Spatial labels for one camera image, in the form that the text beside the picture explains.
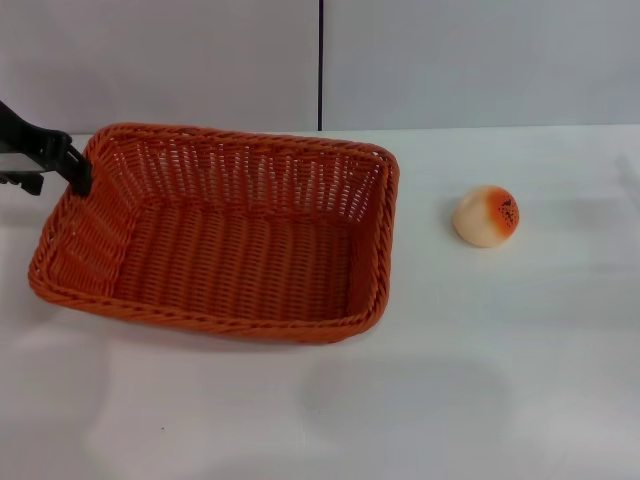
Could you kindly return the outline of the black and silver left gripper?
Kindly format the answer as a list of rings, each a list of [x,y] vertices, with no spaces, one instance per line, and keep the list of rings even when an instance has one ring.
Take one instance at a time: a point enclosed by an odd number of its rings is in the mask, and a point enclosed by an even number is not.
[[[1,184],[17,185],[39,195],[43,174],[56,172],[73,193],[88,196],[92,164],[73,146],[71,137],[58,130],[35,126],[1,103]]]

